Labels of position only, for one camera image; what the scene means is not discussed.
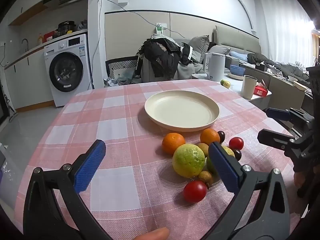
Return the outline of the person's left hand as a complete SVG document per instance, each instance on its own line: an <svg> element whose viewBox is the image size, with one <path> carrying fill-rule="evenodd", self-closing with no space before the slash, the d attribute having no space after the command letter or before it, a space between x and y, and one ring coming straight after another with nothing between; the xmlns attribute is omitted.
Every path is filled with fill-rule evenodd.
<svg viewBox="0 0 320 240"><path fill-rule="evenodd" d="M139 235L133 240L166 240L168 239L170 231L168 228L163 227L151 232Z"/></svg>

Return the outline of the person's right hand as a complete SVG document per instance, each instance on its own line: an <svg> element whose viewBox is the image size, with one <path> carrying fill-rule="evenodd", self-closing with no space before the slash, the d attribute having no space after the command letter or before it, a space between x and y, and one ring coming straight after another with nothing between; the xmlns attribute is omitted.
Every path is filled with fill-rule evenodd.
<svg viewBox="0 0 320 240"><path fill-rule="evenodd" d="M304 172L295 172L294 174L294 184L296 188L301 188L305 182L305 174Z"/></svg>

